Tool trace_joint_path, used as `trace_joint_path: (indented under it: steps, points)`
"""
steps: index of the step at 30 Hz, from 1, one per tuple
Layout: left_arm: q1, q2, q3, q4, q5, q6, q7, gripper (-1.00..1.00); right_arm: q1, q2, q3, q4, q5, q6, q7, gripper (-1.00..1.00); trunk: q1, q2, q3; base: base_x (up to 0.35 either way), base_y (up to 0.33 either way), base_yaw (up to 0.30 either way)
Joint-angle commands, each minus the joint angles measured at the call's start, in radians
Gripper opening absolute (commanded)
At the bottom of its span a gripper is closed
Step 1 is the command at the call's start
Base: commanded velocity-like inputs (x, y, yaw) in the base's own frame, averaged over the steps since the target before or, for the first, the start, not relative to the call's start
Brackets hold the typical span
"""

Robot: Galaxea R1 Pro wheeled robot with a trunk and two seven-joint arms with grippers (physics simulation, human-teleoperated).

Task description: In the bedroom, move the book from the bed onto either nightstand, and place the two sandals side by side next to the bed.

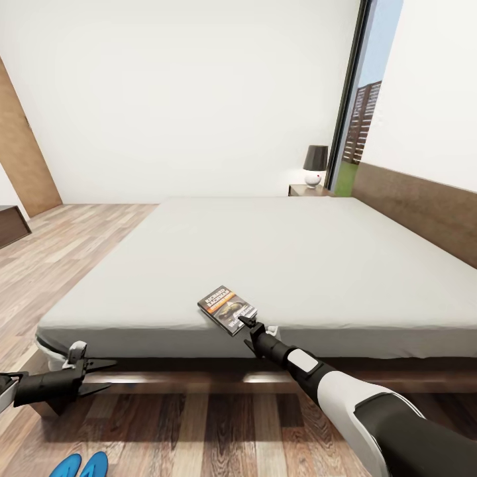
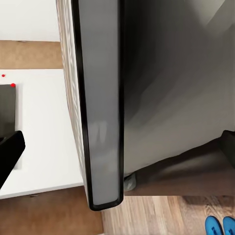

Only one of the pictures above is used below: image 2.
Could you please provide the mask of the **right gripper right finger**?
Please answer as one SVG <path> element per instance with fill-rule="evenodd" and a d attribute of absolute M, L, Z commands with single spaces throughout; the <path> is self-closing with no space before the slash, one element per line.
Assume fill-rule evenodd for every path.
<path fill-rule="evenodd" d="M 235 170 L 235 132 L 224 130 L 219 147 Z"/>

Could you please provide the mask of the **sandal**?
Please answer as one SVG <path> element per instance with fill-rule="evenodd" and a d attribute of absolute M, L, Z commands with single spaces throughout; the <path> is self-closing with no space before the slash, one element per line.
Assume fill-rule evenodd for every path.
<path fill-rule="evenodd" d="M 205 221 L 205 229 L 207 235 L 223 235 L 221 225 L 214 216 L 208 216 Z"/>
<path fill-rule="evenodd" d="M 235 219 L 232 217 L 224 217 L 223 227 L 225 235 L 235 235 Z"/>

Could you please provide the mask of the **hardback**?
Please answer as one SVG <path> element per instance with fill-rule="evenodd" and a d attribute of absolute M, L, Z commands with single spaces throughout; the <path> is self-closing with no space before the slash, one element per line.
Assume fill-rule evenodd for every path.
<path fill-rule="evenodd" d="M 56 0 L 67 105 L 89 209 L 124 197 L 125 0 Z"/>

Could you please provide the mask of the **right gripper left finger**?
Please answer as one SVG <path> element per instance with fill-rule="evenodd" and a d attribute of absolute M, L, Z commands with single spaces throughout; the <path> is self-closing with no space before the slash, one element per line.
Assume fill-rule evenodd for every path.
<path fill-rule="evenodd" d="M 0 189 L 25 150 L 22 131 L 0 136 Z"/>

